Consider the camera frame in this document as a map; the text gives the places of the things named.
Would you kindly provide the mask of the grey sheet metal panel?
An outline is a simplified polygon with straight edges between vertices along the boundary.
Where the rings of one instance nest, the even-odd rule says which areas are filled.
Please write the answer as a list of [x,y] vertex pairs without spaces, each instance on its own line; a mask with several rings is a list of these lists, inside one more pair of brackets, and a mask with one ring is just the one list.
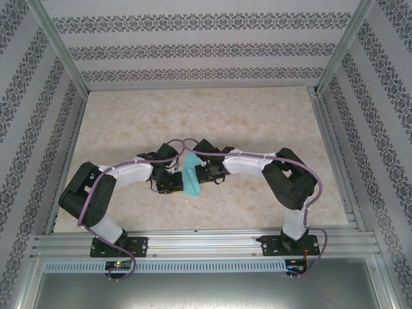
[[283,273],[45,274],[35,309],[381,309],[362,259],[325,259],[301,279]]

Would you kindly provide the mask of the turquoise cloth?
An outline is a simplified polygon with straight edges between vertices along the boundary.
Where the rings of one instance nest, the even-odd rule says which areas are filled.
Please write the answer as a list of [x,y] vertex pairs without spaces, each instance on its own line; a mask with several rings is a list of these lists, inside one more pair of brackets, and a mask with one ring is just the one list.
[[196,176],[197,165],[201,165],[201,160],[192,152],[188,152],[182,169],[183,191],[182,194],[188,196],[199,196],[201,184]]

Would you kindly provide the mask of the aluminium frame bar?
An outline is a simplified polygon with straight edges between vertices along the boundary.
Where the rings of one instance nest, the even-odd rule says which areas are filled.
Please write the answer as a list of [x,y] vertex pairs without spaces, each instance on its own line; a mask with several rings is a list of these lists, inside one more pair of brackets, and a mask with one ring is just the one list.
[[33,309],[39,291],[45,262],[40,256],[30,258],[12,309]]
[[382,257],[366,257],[368,272],[380,309],[401,309]]

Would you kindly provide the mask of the aluminium frame post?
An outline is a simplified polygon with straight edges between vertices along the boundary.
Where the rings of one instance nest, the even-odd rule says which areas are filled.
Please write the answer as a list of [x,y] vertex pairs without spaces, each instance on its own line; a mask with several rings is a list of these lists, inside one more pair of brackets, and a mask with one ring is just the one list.
[[333,74],[337,70],[338,65],[342,61],[347,49],[350,47],[351,42],[355,38],[356,33],[358,32],[361,24],[364,22],[366,16],[371,10],[374,2],[375,0],[360,0],[315,87],[316,95],[319,96],[323,94],[325,89],[328,87]]
[[64,43],[53,19],[50,17],[47,9],[45,8],[42,0],[25,0],[37,22],[40,24],[43,32],[46,34],[50,44],[52,45],[55,53],[62,61],[66,68],[71,80],[76,85],[82,98],[86,98],[90,93],[90,90],[84,80],[80,70],[78,69],[71,53]]

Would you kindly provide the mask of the aluminium table side rail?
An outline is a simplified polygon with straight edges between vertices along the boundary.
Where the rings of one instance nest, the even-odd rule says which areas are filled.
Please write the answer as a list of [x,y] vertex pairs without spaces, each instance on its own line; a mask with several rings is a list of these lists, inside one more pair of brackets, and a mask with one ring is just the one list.
[[360,210],[324,102],[322,101],[322,98],[319,98],[313,86],[308,86],[307,92],[312,103],[314,115],[328,154],[344,209],[346,212],[350,212],[353,215],[356,229],[360,232],[365,232],[366,228],[362,221]]
[[77,143],[78,135],[80,132],[80,127],[82,119],[84,116],[84,111],[88,103],[89,95],[81,100],[79,107],[76,110],[75,118],[72,124],[69,126],[68,141],[65,143],[65,148],[63,148],[63,153],[61,154],[61,165],[59,166],[59,175],[55,182],[54,191],[51,195],[50,204],[47,208],[46,217],[44,218],[42,229],[39,234],[51,234],[54,230],[55,220],[59,212],[59,196],[63,192],[66,181],[68,179],[71,162],[73,159],[73,154],[75,151],[75,146]]

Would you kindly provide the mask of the aluminium mounting rail beam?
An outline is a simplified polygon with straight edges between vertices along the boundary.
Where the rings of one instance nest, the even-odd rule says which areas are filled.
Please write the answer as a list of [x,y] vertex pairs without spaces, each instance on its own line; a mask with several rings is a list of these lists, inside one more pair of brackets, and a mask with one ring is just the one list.
[[[262,255],[256,238],[279,234],[279,229],[156,230],[130,232],[147,237],[148,259],[232,259]],[[324,258],[369,258],[382,251],[374,232],[356,228],[329,228],[323,234],[314,231]],[[35,237],[30,258],[42,260],[87,259],[93,237],[85,232],[58,232]]]

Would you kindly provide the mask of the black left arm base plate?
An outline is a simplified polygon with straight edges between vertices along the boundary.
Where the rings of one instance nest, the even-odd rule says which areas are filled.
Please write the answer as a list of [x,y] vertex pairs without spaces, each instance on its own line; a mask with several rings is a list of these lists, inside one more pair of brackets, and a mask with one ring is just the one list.
[[[148,247],[148,238],[144,237],[127,237],[119,239],[116,246],[122,247],[124,250],[132,253],[136,258],[145,258]],[[105,244],[97,238],[93,238],[89,255],[92,258],[126,258],[128,255],[112,246]]]

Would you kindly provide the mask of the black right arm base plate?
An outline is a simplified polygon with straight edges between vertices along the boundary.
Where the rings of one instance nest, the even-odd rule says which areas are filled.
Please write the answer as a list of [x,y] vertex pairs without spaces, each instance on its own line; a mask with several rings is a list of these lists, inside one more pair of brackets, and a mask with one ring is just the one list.
[[316,235],[305,234],[297,241],[283,235],[261,236],[256,241],[261,243],[264,256],[303,256],[305,252],[308,256],[320,254]]

